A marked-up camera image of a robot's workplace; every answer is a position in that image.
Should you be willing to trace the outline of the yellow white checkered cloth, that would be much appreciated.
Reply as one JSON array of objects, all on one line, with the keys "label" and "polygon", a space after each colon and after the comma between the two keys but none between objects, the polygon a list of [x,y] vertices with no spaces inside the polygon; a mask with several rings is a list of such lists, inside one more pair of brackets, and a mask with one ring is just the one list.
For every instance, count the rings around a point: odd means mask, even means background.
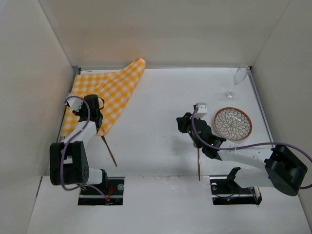
[{"label": "yellow white checkered cloth", "polygon": [[82,98],[96,94],[104,99],[100,101],[103,121],[98,136],[108,133],[124,110],[145,71],[145,65],[145,60],[140,58],[121,70],[75,77],[72,94]]}]

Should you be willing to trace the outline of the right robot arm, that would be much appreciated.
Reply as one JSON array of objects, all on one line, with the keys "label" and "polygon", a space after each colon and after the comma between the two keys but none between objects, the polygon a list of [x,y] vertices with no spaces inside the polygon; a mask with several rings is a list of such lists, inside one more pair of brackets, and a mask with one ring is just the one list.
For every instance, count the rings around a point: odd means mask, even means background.
[{"label": "right robot arm", "polygon": [[227,186],[232,194],[249,187],[273,187],[285,195],[296,196],[299,190],[312,187],[302,184],[308,167],[293,150],[300,152],[308,160],[311,160],[311,156],[292,144],[263,142],[223,148],[221,145],[226,139],[214,135],[206,121],[195,118],[195,113],[187,112],[176,118],[176,121],[178,130],[188,134],[195,147],[207,158],[252,167],[245,170],[237,166],[226,173]]}]

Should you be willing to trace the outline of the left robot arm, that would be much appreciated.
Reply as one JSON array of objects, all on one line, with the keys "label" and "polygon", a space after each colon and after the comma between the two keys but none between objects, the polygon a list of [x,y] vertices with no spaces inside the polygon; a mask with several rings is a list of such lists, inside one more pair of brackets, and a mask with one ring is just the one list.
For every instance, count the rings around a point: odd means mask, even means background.
[{"label": "left robot arm", "polygon": [[104,169],[89,167],[85,146],[95,136],[103,120],[102,107],[96,94],[83,98],[69,94],[65,105],[79,117],[78,124],[69,136],[49,149],[50,181],[53,185],[106,185]]}]

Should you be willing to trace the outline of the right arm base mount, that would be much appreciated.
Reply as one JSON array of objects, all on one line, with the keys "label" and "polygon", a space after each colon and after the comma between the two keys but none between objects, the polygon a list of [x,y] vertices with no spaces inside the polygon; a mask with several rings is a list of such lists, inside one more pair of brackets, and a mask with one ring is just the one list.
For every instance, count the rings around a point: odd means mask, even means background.
[{"label": "right arm base mount", "polygon": [[210,186],[214,205],[259,205],[262,202],[259,187],[241,188],[225,176],[211,176]]}]

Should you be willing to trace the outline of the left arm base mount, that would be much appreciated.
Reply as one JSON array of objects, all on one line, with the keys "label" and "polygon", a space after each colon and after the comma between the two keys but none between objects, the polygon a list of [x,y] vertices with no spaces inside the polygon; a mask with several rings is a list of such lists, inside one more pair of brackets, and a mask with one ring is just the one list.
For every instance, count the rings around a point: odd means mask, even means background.
[{"label": "left arm base mount", "polygon": [[121,206],[125,177],[109,177],[107,185],[94,185],[95,188],[82,187],[78,197],[79,206]]}]

